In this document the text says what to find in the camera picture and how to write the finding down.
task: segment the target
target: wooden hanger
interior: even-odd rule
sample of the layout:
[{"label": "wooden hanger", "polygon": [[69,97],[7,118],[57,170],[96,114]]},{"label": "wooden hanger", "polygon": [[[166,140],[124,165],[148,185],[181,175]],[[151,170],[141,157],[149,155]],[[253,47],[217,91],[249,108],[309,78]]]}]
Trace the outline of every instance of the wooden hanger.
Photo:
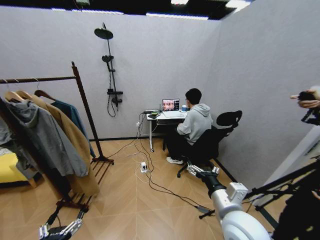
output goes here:
[{"label": "wooden hanger", "polygon": [[16,91],[16,94],[18,94],[23,99],[32,100],[32,96],[29,93],[27,93],[26,91],[19,90],[19,91]]},{"label": "wooden hanger", "polygon": [[16,94],[14,91],[7,91],[5,94],[4,94],[4,98],[10,102],[12,100],[16,100],[18,102],[23,102],[24,99],[22,97],[20,97],[18,94]]},{"label": "wooden hanger", "polygon": [[34,95],[36,95],[37,97],[45,97],[47,99],[51,99],[53,101],[56,101],[52,96],[50,96],[48,93],[46,93],[45,91],[42,91],[42,90],[36,90],[34,92]]}]

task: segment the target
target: shower head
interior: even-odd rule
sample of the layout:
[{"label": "shower head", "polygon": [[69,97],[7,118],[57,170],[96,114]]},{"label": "shower head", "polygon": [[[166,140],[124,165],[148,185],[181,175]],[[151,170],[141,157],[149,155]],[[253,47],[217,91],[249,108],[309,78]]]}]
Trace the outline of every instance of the shower head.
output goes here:
[{"label": "shower head", "polygon": [[106,29],[106,25],[102,23],[102,28],[96,28],[94,34],[101,39],[112,39],[114,37],[113,33]]}]

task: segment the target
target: chair headrest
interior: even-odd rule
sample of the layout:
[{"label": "chair headrest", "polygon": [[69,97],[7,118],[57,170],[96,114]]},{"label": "chair headrest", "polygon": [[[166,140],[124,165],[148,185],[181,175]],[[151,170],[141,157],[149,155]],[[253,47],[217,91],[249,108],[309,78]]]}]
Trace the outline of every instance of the chair headrest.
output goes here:
[{"label": "chair headrest", "polygon": [[216,124],[218,124],[220,126],[233,125],[234,127],[237,127],[238,122],[240,121],[241,117],[242,117],[241,110],[225,112],[225,113],[220,114],[216,118]]}]

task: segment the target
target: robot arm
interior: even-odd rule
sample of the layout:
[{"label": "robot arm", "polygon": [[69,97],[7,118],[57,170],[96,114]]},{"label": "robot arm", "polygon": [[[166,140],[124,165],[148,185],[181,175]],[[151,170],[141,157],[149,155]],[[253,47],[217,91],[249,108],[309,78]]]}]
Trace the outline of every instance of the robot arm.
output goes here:
[{"label": "robot arm", "polygon": [[231,182],[226,188],[217,179],[219,174],[217,167],[212,171],[204,171],[188,162],[187,170],[207,186],[224,239],[270,240],[268,232],[261,223],[243,211],[242,201],[248,189],[242,183]]}]

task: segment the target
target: white sneaker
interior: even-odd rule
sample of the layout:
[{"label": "white sneaker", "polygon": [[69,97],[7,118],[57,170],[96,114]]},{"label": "white sneaker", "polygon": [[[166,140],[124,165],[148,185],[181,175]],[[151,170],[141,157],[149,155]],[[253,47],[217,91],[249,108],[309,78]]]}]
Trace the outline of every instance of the white sneaker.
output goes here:
[{"label": "white sneaker", "polygon": [[169,163],[171,163],[171,164],[183,164],[183,163],[184,163],[184,161],[172,159],[170,156],[168,156],[168,157],[166,158],[166,160],[167,160]]}]

